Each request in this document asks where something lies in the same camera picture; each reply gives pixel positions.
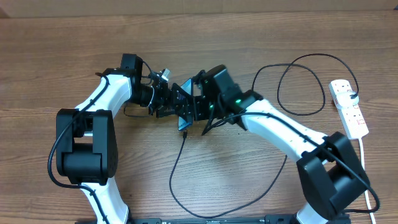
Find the blue Samsung smartphone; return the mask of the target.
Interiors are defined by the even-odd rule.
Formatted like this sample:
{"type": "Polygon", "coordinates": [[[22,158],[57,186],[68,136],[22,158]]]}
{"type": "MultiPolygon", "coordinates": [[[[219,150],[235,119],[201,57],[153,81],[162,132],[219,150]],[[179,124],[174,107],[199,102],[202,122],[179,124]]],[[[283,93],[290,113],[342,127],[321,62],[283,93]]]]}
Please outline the blue Samsung smartphone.
{"type": "MultiPolygon", "coordinates": [[[[189,95],[193,95],[193,82],[189,78],[184,84],[180,86],[189,95]]],[[[184,131],[193,124],[192,119],[186,120],[181,117],[178,118],[178,131],[184,131]]]]}

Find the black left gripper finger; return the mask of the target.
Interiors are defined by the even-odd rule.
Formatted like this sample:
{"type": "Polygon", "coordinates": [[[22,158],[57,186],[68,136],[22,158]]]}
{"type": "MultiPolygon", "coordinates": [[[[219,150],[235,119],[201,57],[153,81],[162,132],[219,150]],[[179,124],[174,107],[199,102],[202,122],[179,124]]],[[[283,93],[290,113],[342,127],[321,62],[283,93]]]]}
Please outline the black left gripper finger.
{"type": "Polygon", "coordinates": [[[193,121],[193,96],[176,83],[172,85],[171,106],[174,113],[185,121],[193,121]]]}
{"type": "Polygon", "coordinates": [[[176,111],[173,106],[161,106],[156,109],[156,118],[163,118],[171,115],[176,115],[176,111]]]}

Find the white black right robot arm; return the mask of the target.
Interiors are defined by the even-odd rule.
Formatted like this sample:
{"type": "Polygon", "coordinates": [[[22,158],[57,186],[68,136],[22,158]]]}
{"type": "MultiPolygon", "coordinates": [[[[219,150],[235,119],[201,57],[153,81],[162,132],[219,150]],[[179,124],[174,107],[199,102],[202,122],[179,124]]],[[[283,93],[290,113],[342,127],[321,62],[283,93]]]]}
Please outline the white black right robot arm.
{"type": "Polygon", "coordinates": [[[341,132],[328,136],[282,114],[254,90],[243,92],[225,65],[200,71],[193,82],[208,103],[209,119],[238,124],[266,139],[295,162],[306,199],[297,223],[326,223],[349,208],[365,191],[368,176],[351,141],[341,132]]]}

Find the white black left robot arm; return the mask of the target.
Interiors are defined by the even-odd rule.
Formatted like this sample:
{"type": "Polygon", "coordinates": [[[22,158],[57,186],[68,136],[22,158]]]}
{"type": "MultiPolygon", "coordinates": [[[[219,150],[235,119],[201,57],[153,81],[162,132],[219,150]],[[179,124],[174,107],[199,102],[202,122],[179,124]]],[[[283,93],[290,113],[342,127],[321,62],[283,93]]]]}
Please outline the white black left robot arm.
{"type": "Polygon", "coordinates": [[[188,102],[193,82],[169,85],[169,71],[142,69],[148,64],[136,54],[123,54],[117,68],[99,73],[96,90],[74,109],[56,116],[56,140],[50,150],[50,180],[66,189],[79,189],[89,200],[95,223],[133,223],[131,211],[118,190],[118,145],[114,118],[125,103],[137,104],[158,117],[177,113],[179,130],[193,121],[188,102]]]}

